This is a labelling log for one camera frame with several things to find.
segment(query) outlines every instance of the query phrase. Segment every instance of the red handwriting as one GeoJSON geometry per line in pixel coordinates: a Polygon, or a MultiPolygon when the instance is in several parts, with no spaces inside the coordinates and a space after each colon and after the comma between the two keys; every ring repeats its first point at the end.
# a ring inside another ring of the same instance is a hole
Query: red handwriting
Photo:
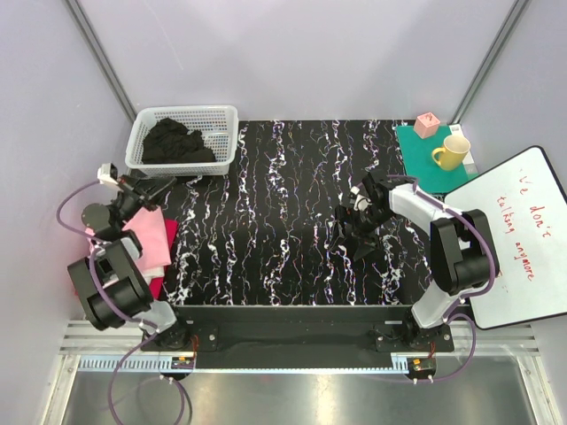
{"type": "MultiPolygon", "coordinates": [[[[527,181],[527,178],[528,178],[527,175],[525,175],[524,177],[522,177],[522,178],[520,179],[520,183],[532,184],[532,182],[528,182],[528,181],[527,181]]],[[[527,188],[521,188],[521,189],[520,189],[520,195],[523,195],[523,194],[524,194],[525,192],[527,192],[527,191],[528,191],[527,188]]]]}
{"type": "Polygon", "coordinates": [[[515,231],[516,229],[514,228],[514,224],[512,223],[512,216],[514,215],[514,212],[512,211],[512,207],[511,206],[506,206],[506,198],[505,197],[499,197],[497,199],[498,201],[498,205],[501,208],[501,213],[502,213],[502,218],[504,219],[504,223],[506,223],[506,225],[508,226],[508,233],[512,233],[513,231],[515,231]]]}
{"type": "MultiPolygon", "coordinates": [[[[535,222],[535,225],[537,226],[537,228],[541,228],[542,226],[545,226],[545,223],[543,222],[543,217],[541,216],[542,211],[541,210],[545,210],[545,206],[531,206],[530,207],[530,214],[532,215],[533,221],[535,222]]],[[[546,230],[551,228],[551,226],[545,226],[542,230],[546,230]]],[[[548,230],[546,230],[546,233],[544,233],[543,235],[541,235],[541,237],[548,237],[551,236],[551,234],[549,233],[548,230]]]]}
{"type": "Polygon", "coordinates": [[[519,242],[516,242],[516,249],[518,255],[514,257],[514,260],[520,260],[522,262],[522,265],[524,266],[524,271],[527,274],[528,281],[531,282],[532,279],[535,277],[535,274],[533,273],[532,263],[528,258],[528,254],[525,252],[524,248],[522,247],[522,244],[520,244],[519,242]]]}

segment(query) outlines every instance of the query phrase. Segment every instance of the mug handle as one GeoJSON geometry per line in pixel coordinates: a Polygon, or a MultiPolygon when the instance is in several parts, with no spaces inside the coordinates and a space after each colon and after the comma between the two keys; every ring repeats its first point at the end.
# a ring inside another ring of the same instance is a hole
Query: mug handle
{"type": "Polygon", "coordinates": [[[440,147],[440,148],[434,149],[433,152],[431,153],[431,157],[435,161],[435,164],[437,164],[438,166],[441,166],[441,161],[439,161],[437,158],[435,158],[435,156],[438,153],[443,153],[445,151],[446,151],[446,149],[444,147],[440,147]]]}

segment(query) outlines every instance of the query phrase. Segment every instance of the green mat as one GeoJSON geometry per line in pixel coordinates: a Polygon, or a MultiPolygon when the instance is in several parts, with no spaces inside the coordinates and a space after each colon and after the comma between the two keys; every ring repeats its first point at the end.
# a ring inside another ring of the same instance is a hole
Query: green mat
{"type": "Polygon", "coordinates": [[[397,126],[396,133],[406,173],[418,177],[419,186],[426,192],[447,193],[469,180],[462,164],[453,171],[443,171],[431,158],[431,152],[451,135],[448,126],[439,127],[434,136],[426,139],[419,137],[412,126],[397,126]]]}

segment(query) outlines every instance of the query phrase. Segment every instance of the metal pole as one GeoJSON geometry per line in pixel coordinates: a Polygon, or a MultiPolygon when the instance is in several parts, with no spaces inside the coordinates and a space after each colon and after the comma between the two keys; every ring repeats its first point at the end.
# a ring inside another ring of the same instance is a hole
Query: metal pole
{"type": "Polygon", "coordinates": [[[462,116],[467,112],[469,109],[470,104],[472,103],[475,95],[478,93],[478,90],[482,86],[483,82],[486,79],[486,76],[490,73],[491,69],[493,68],[494,63],[496,63],[496,59],[500,56],[502,49],[506,45],[506,42],[510,38],[514,28],[516,27],[518,21],[522,17],[527,5],[531,2],[531,0],[516,0],[512,7],[508,12],[508,16],[502,22],[502,25],[496,34],[496,37],[493,40],[490,49],[486,53],[485,58],[483,59],[475,77],[472,79],[472,82],[467,89],[467,92],[464,95],[457,111],[454,113],[453,119],[450,121],[451,124],[460,124],[462,116]]]}
{"type": "Polygon", "coordinates": [[[79,0],[64,0],[64,3],[67,5],[71,15],[74,18],[75,23],[77,24],[78,28],[81,30],[82,35],[89,45],[90,50],[92,51],[95,59],[100,66],[101,71],[105,75],[108,84],[113,91],[116,99],[120,103],[120,106],[126,113],[126,116],[131,122],[134,122],[136,119],[136,109],[130,102],[126,91],[122,87],[120,83],[120,79],[118,75],[114,71],[113,66],[108,60],[106,56],[105,50],[102,47],[101,42],[98,40],[97,34],[93,29],[93,26],[90,24],[87,15],[85,14],[84,10],[82,9],[81,3],[79,0]]]}

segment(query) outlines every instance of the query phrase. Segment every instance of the white wall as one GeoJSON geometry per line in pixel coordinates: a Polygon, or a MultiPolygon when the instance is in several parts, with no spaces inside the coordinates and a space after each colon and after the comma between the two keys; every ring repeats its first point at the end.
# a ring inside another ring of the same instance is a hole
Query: white wall
{"type": "MultiPolygon", "coordinates": [[[[567,189],[567,3],[529,5],[462,124],[480,171],[538,144],[567,189]]],[[[567,421],[567,317],[533,324],[567,421]]]]}
{"type": "Polygon", "coordinates": [[[134,106],[450,120],[512,0],[82,0],[134,106]]]}
{"type": "Polygon", "coordinates": [[[66,266],[86,253],[55,210],[123,165],[129,124],[62,1],[0,2],[0,57],[0,422],[29,425],[78,304],[66,266]]]}

